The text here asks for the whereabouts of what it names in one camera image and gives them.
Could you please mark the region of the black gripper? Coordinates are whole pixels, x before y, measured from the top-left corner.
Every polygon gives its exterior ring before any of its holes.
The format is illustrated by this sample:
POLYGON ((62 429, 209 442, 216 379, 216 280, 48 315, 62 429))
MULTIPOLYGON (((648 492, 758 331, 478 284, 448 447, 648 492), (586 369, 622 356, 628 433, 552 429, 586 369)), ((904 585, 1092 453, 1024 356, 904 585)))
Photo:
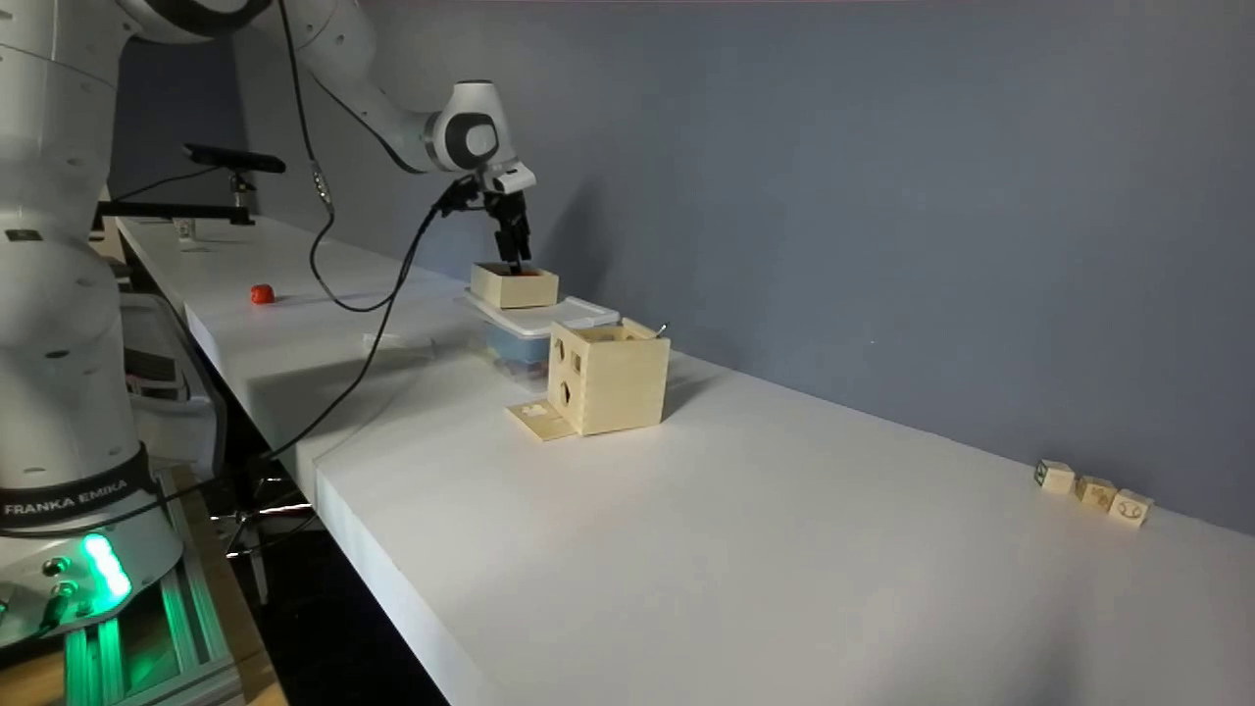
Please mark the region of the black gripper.
POLYGON ((524 263, 529 253, 529 223, 524 223, 524 194, 535 185, 535 174, 520 162, 507 164, 501 174, 467 174, 458 178, 448 195, 444 207, 448 213, 475 213, 482 207, 499 230, 499 257, 501 263, 524 263))

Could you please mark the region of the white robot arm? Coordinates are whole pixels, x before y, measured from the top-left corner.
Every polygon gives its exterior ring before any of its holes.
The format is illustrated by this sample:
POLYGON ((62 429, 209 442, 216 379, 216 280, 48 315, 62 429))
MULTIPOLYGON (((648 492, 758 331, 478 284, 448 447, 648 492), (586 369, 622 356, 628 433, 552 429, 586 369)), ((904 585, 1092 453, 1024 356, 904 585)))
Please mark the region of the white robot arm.
POLYGON ((277 42, 295 85, 321 85, 407 174, 448 174, 454 207, 492 221, 499 259, 529 259, 524 194, 486 79, 435 110, 373 79, 362 0, 0 0, 0 523, 75 532, 152 504, 125 389, 122 294, 88 247, 96 204, 199 185, 182 136, 235 140, 213 102, 162 110, 137 84, 162 49, 277 42))

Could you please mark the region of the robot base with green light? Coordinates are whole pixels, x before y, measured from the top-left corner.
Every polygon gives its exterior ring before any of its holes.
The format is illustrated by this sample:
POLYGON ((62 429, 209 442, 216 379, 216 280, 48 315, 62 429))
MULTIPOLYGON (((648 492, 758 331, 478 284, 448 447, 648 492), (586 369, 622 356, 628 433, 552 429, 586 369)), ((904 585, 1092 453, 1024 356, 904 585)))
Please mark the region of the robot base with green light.
POLYGON ((109 620, 19 644, 0 706, 249 706, 270 655, 196 492, 168 504, 182 557, 109 620))

